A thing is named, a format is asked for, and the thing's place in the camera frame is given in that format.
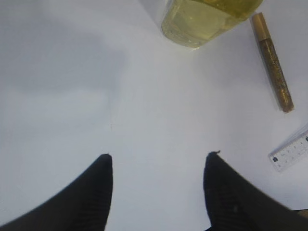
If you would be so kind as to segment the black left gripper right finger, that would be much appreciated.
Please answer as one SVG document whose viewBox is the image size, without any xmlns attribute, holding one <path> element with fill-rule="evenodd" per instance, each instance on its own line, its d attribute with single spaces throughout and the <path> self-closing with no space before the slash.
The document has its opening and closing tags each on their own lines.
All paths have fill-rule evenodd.
<svg viewBox="0 0 308 231">
<path fill-rule="evenodd" d="M 244 179 L 218 154 L 205 160 L 205 205 L 211 231 L 306 231 L 308 219 Z"/>
</svg>

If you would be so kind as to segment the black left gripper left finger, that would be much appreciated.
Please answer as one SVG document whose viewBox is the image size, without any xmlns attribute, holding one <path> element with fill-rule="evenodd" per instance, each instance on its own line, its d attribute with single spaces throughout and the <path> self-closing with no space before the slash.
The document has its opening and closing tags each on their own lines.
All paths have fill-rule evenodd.
<svg viewBox="0 0 308 231">
<path fill-rule="evenodd" d="M 79 177 L 2 231 L 103 231 L 113 194 L 113 161 L 100 155 Z"/>
</svg>

